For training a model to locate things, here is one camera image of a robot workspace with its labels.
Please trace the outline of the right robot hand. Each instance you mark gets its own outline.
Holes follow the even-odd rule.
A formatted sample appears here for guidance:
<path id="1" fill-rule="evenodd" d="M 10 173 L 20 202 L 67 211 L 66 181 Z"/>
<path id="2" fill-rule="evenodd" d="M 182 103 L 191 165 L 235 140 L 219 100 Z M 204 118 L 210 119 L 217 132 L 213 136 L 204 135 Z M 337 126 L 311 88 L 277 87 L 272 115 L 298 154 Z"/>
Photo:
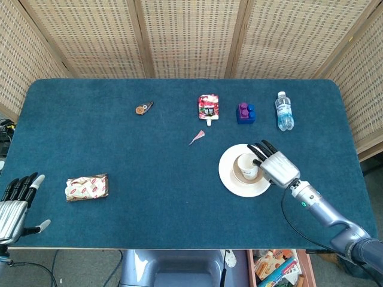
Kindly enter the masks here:
<path id="1" fill-rule="evenodd" d="M 263 139 L 260 143 L 247 144 L 247 148 L 256 156 L 253 165 L 272 184 L 285 189 L 300 179 L 299 169 L 270 142 Z"/>

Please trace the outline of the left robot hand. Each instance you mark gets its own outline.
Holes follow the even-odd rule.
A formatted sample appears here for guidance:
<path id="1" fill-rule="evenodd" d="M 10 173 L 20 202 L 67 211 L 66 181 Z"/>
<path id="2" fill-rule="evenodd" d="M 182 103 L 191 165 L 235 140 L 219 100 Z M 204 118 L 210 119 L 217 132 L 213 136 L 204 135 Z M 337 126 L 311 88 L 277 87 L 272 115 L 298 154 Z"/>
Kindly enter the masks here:
<path id="1" fill-rule="evenodd" d="M 45 180 L 37 172 L 21 179 L 13 179 L 1 197 L 1 245 L 10 246 L 20 237 L 42 233 L 51 223 L 49 219 L 34 227 L 25 227 L 25 219 L 35 195 Z"/>

